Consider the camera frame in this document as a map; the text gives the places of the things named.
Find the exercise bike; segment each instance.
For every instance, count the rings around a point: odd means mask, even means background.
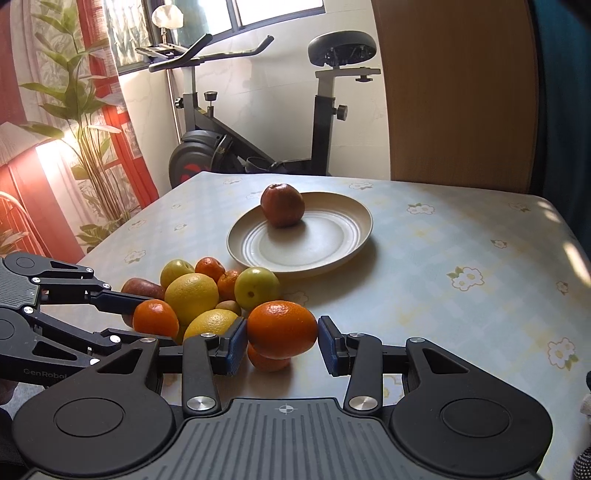
[[[252,50],[197,56],[212,39],[210,34],[205,34],[189,48],[162,43],[136,49],[150,63],[151,72],[183,69],[184,93],[176,99],[175,107],[184,110],[187,132],[170,157],[168,174],[171,186],[175,188],[201,171],[328,175],[333,119],[335,116],[342,121],[347,118],[346,105],[335,107],[335,78],[353,76],[358,82],[370,82],[372,75],[381,74],[380,69],[367,67],[341,68],[373,58],[376,54],[374,39],[360,31],[339,31],[321,35],[310,42],[310,62],[319,67],[328,65],[331,69],[316,72],[318,93],[314,100],[311,158],[287,161],[275,161],[215,118],[213,102],[217,99],[217,92],[205,92],[204,98],[209,106],[203,110],[195,91],[195,67],[211,60],[258,55],[274,38],[269,35]]]

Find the apple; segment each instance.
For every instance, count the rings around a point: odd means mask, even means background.
[[[234,285],[234,295],[238,304],[250,312],[262,303],[279,300],[281,286],[279,279],[271,270],[251,267],[238,275]]]

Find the bike seat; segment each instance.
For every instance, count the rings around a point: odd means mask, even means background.
[[[325,33],[308,45],[310,63],[319,67],[361,63],[373,58],[376,52],[374,39],[365,32],[355,30]]]

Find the table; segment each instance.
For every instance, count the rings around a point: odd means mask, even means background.
[[[330,315],[342,332],[362,331],[404,345],[422,336],[535,397],[550,413],[554,437],[540,469],[570,477],[589,445],[579,413],[591,369],[589,262],[564,220],[535,196],[335,177],[224,176],[200,173],[119,228],[80,261],[120,289],[130,277],[158,281],[173,258],[213,256],[230,269],[233,223],[259,203],[264,188],[289,182],[301,192],[351,196],[372,212],[364,249],[331,273],[283,282],[284,297],[316,317]],[[90,306],[44,310],[89,331],[124,328],[121,318]],[[327,397],[342,401],[347,378],[333,378],[317,347],[277,374],[254,371],[218,378],[222,399]],[[162,395],[180,402],[168,377]],[[402,395],[386,375],[385,403]]]

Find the adjustment knob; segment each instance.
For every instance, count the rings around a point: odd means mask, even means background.
[[[349,109],[346,105],[339,105],[339,107],[336,109],[336,118],[344,122],[345,120],[347,120],[348,110]]]
[[[215,102],[217,99],[217,92],[214,91],[205,92],[203,95],[205,96],[206,102]]]

